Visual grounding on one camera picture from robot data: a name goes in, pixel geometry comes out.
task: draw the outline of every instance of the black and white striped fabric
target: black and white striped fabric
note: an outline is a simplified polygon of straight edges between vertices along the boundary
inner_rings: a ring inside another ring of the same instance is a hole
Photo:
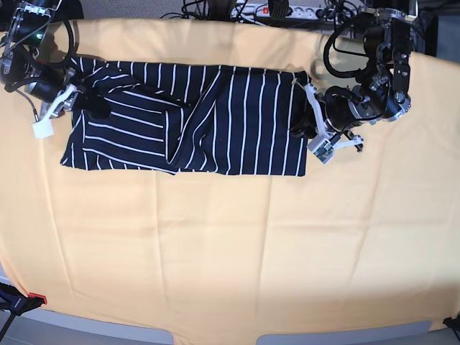
[[[73,61],[111,105],[94,120],[74,111],[61,164],[84,170],[305,175],[304,139],[289,135],[305,109],[306,73],[167,63]]]

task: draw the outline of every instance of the black wire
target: black wire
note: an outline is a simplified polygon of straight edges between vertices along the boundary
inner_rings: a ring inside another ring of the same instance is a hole
[[[373,117],[369,117],[367,119],[354,119],[353,121],[350,121],[348,124],[346,124],[346,126],[339,132],[339,133],[336,133],[332,138],[331,138],[331,142],[333,142],[334,140],[336,140],[337,138],[340,138],[342,135],[344,135],[344,133],[346,131],[349,130],[348,127],[350,127],[352,124],[354,124],[355,122],[359,122],[359,121],[365,121],[365,122],[369,122],[369,121],[374,121],[374,120],[378,120],[382,117],[382,115],[378,115],[378,116],[373,116]]]
[[[346,22],[344,22],[337,30],[335,30],[333,32],[333,34],[329,37],[328,41],[326,42],[326,45],[324,46],[324,53],[323,53],[324,65],[325,65],[326,69],[328,70],[328,72],[331,75],[333,75],[334,77],[342,78],[342,79],[356,78],[357,76],[361,75],[362,73],[366,73],[368,68],[370,68],[369,65],[368,65],[368,67],[366,67],[366,69],[364,69],[364,70],[358,69],[358,70],[349,70],[349,71],[346,71],[346,72],[341,72],[339,70],[336,70],[334,67],[332,67],[331,60],[330,60],[330,57],[329,57],[329,54],[331,52],[332,44],[337,39],[337,37],[339,37],[340,34],[343,31],[345,31],[345,29],[348,29],[351,25],[354,25],[357,22],[359,22],[359,20],[361,20],[361,15],[362,14],[358,14],[356,17],[352,17],[352,18],[348,19]]]
[[[32,107],[32,111],[34,112],[35,121],[38,121],[39,120],[38,112],[37,112],[37,108],[35,108],[34,102],[32,102],[29,96],[23,93],[22,91],[16,90],[16,92],[22,97],[24,97],[29,102],[30,106]]]
[[[452,329],[452,331],[454,331],[455,337],[457,338],[457,340],[458,340],[459,343],[460,343],[460,336],[459,336],[459,334],[456,332],[455,329]]]
[[[238,14],[236,15],[236,19],[242,17],[242,13],[243,13],[244,7],[246,7],[246,5],[247,5],[247,2],[248,2],[248,0],[244,0],[244,3],[241,6],[241,9],[239,10]]]
[[[24,85],[29,85],[32,83],[49,83],[46,79],[42,77],[31,77],[31,78],[25,78],[22,79],[14,84],[7,84],[5,85],[5,91],[7,93],[15,92],[18,88]]]
[[[256,8],[256,12],[255,12],[255,13],[257,13],[257,12],[259,11],[259,9],[260,9],[261,7],[263,7],[263,6],[268,6],[268,3],[258,6],[258,7]]]
[[[351,2],[349,2],[349,1],[347,1],[347,0],[340,0],[340,1],[335,5],[335,7],[334,7],[334,9],[333,9],[333,29],[334,29],[334,31],[337,30],[337,14],[338,14],[337,9],[338,9],[340,6],[342,6],[343,4],[345,4],[345,3],[352,4]],[[358,14],[359,14],[358,8],[356,7],[356,5],[354,5],[354,4],[352,4],[352,5],[356,8],[356,15],[358,15]],[[342,49],[337,48],[337,46],[336,46],[336,40],[334,40],[334,41],[332,42],[332,47],[333,47],[333,49],[334,49],[336,52],[341,52],[342,54],[354,55],[354,56],[361,56],[361,57],[364,57],[364,58],[367,57],[366,54],[363,54],[363,53],[360,53],[360,52],[350,52],[350,51],[348,51],[348,50],[342,50]]]
[[[190,19],[190,16],[192,17],[195,17],[196,19],[199,19],[199,20],[204,20],[206,19],[205,16],[203,16],[202,14],[195,14],[193,12],[189,12],[187,11],[187,7],[189,6],[192,6],[192,5],[196,5],[196,4],[200,4],[202,2],[205,2],[206,0],[196,0],[196,1],[193,1],[193,2],[190,2],[190,3],[186,3],[185,0],[183,0],[183,3],[184,5],[182,6],[182,9],[181,12],[183,13],[183,18],[184,19]]]
[[[207,3],[208,3],[207,1],[203,2],[203,16],[205,19],[209,18],[209,7],[208,7],[208,14],[206,14],[206,4]]]
[[[203,13],[201,13],[200,5],[196,4],[196,9],[198,10],[198,13],[200,14],[200,17],[202,17]]]
[[[163,18],[165,18],[166,16],[169,16],[170,14],[175,14],[175,15],[179,16],[180,18],[183,17],[183,14],[180,14],[180,13],[177,13],[177,12],[168,12],[168,13],[166,13],[166,14],[163,14],[163,15],[160,17],[160,19],[163,19]]]
[[[51,68],[64,68],[75,54],[75,38],[73,36],[73,31],[72,27],[70,25],[70,22],[66,19],[63,18],[64,26],[65,29],[67,30],[67,35],[69,39],[69,48],[67,51],[67,54],[64,57],[64,60],[58,62],[58,63],[48,63],[47,65],[50,66]]]
[[[181,12],[183,13],[184,19],[189,19],[189,16],[187,13],[185,13],[184,9],[187,9],[187,2],[185,0],[183,0]]]

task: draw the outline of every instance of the red clip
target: red clip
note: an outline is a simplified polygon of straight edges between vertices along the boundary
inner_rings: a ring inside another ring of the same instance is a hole
[[[48,304],[48,301],[45,296],[39,295],[38,293],[29,293],[29,298],[35,298],[35,297],[43,299],[44,300],[43,304]]]

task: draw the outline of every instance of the black cable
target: black cable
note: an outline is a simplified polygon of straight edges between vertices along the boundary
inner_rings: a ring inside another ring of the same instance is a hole
[[[192,16],[192,17],[195,17],[196,19],[199,19],[199,20],[206,19],[203,15],[194,14],[193,12],[187,11],[187,7],[192,6],[192,5],[196,5],[196,4],[200,4],[200,3],[204,2],[204,1],[205,0],[196,0],[196,1],[193,1],[193,2],[190,2],[190,3],[187,4],[185,2],[185,0],[183,0],[184,5],[180,9],[181,12],[183,13],[183,18],[184,19],[190,19],[190,16]]]
[[[29,85],[29,84],[32,84],[32,83],[48,83],[47,80],[45,80],[44,78],[42,77],[31,77],[31,78],[25,78],[25,79],[22,79],[20,81],[17,81],[16,83],[14,84],[7,84],[5,85],[5,91],[7,93],[12,93],[12,92],[15,92],[18,88],[20,88],[21,86],[24,86],[24,85]]]
[[[68,48],[67,54],[64,57],[64,60],[58,63],[48,63],[47,64],[51,68],[64,68],[65,66],[68,65],[68,63],[70,62],[70,59],[75,54],[75,38],[73,36],[72,27],[70,25],[70,22],[66,18],[63,18],[63,23],[65,26],[65,29],[67,30],[67,35],[69,39],[69,48]]]
[[[209,18],[209,7],[208,7],[208,14],[206,14],[206,4],[207,3],[208,3],[207,1],[203,2],[203,16],[204,16],[204,19]]]
[[[340,6],[342,6],[343,4],[345,4],[345,3],[350,3],[350,4],[351,4],[351,2],[349,2],[349,1],[347,1],[347,0],[340,0],[340,1],[336,4],[335,8],[333,9],[333,29],[334,29],[334,31],[337,30],[337,9],[338,9]],[[358,8],[356,7],[356,5],[354,5],[354,4],[352,4],[352,5],[356,8],[356,15],[358,16],[358,14],[359,14]],[[364,57],[364,58],[367,57],[366,54],[363,54],[363,53],[360,53],[360,52],[350,52],[350,51],[348,51],[348,50],[342,50],[342,49],[337,48],[337,47],[336,47],[336,40],[334,40],[334,41],[332,42],[332,47],[333,47],[333,49],[334,49],[336,52],[341,52],[342,54],[348,54],[348,55],[354,55],[354,56],[361,56],[361,57]]]
[[[38,122],[39,117],[38,117],[37,108],[35,108],[34,102],[32,102],[29,96],[23,93],[22,91],[16,90],[16,92],[22,97],[24,97],[29,102],[30,106],[32,107],[32,111],[34,112],[35,121]]]
[[[160,19],[163,19],[163,18],[165,18],[166,16],[169,16],[170,14],[175,14],[175,15],[180,16],[180,17],[183,16],[183,14],[180,14],[180,13],[177,13],[177,12],[168,12],[168,13],[166,13],[166,14],[163,14],[163,15],[160,17]]]
[[[334,96],[341,96],[345,98],[347,101],[351,101],[353,103],[361,102],[361,97],[356,95],[353,91],[349,90],[348,88],[341,88],[340,86],[331,86],[330,88],[328,88],[328,90],[324,94],[326,103],[331,103],[333,101]]]
[[[328,42],[326,43],[324,47],[324,54],[323,54],[324,65],[326,66],[326,69],[328,70],[328,72],[334,77],[342,78],[342,79],[355,78],[363,72],[363,70],[361,69],[349,70],[346,72],[341,72],[339,70],[336,70],[334,67],[332,67],[332,64],[329,58],[332,44],[335,42],[337,37],[339,37],[340,34],[346,29],[348,29],[351,25],[354,25],[357,22],[359,22],[359,20],[361,19],[361,15],[362,14],[358,14],[356,17],[352,17],[348,19],[346,22],[344,22],[337,30],[333,32],[333,34],[329,37]]]
[[[198,13],[200,14],[200,17],[202,17],[203,13],[201,13],[200,5],[196,4],[196,9],[198,10]]]
[[[339,132],[339,133],[335,133],[335,135],[331,138],[331,142],[334,142],[336,139],[340,138],[342,135],[344,135],[344,133],[346,131],[349,130],[348,127],[350,127],[352,124],[354,124],[355,122],[359,122],[359,121],[365,121],[365,122],[369,122],[369,121],[374,121],[374,120],[378,120],[382,117],[382,115],[378,115],[378,116],[373,116],[373,117],[369,117],[367,119],[354,119],[353,121],[350,121],[348,124],[346,124],[346,126]]]
[[[185,0],[183,0],[182,3],[183,3],[183,6],[182,6],[182,9],[180,9],[180,10],[183,13],[184,19],[190,19],[190,17],[188,16],[188,13],[186,13],[186,11],[184,11],[184,9],[187,9],[187,2]]]
[[[455,337],[457,338],[457,340],[458,340],[459,343],[460,343],[460,336],[459,336],[459,334],[456,332],[455,329],[452,329],[452,331],[454,331]]]
[[[248,2],[248,0],[244,0],[244,3],[241,6],[241,9],[239,10],[238,14],[236,15],[236,19],[242,17],[242,13],[243,13],[244,7],[246,7],[246,5],[247,5],[247,2]]]

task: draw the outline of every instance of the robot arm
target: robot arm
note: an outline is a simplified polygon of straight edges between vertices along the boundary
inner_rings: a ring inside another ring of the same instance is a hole
[[[74,39],[67,20],[64,24],[69,34],[69,51],[64,61],[44,64],[36,60],[38,47],[61,2],[23,0],[17,4],[9,30],[1,40],[4,51],[0,57],[0,81],[7,92],[26,86],[27,93],[49,105],[38,120],[57,117],[61,111],[73,109],[86,110],[94,118],[109,117],[110,106],[104,98],[83,86],[78,71],[71,66]]]
[[[355,146],[362,151],[363,139],[351,129],[365,123],[395,121],[410,109],[410,20],[407,1],[375,1],[380,6],[368,7],[359,16],[339,27],[326,43],[324,64],[337,78],[354,78],[360,84],[352,90],[333,86],[324,94],[313,86],[306,86],[310,106],[302,119],[291,128],[295,136],[311,139],[308,149],[323,163],[334,151]],[[341,72],[329,62],[329,52],[336,38],[351,25],[368,23],[364,34],[364,51],[368,57],[366,68]],[[339,141],[342,136],[346,141]]]
[[[45,65],[35,60],[37,48],[61,1],[22,0],[19,3],[2,40],[5,50],[0,59],[0,81],[6,84],[8,92],[26,85],[26,92],[50,104],[45,114],[48,117],[57,116],[62,110],[83,109],[92,117],[106,118],[110,106],[100,95],[83,87],[77,70],[65,61]],[[337,78],[354,78],[359,85],[352,90],[333,86],[324,94],[306,85],[309,104],[304,115],[291,124],[291,134],[311,139],[308,149],[322,162],[327,163],[342,147],[355,146],[362,151],[363,139],[353,134],[354,127],[376,124],[380,120],[395,121],[410,109],[409,21],[415,17],[408,16],[408,3],[413,1],[366,0],[365,11],[344,22],[329,38],[324,50],[328,72]],[[367,65],[363,70],[338,71],[330,64],[329,51],[337,37],[355,24],[367,27],[364,34]],[[73,53],[73,35],[68,22],[66,27],[69,59]],[[64,68],[65,75],[56,68]]]

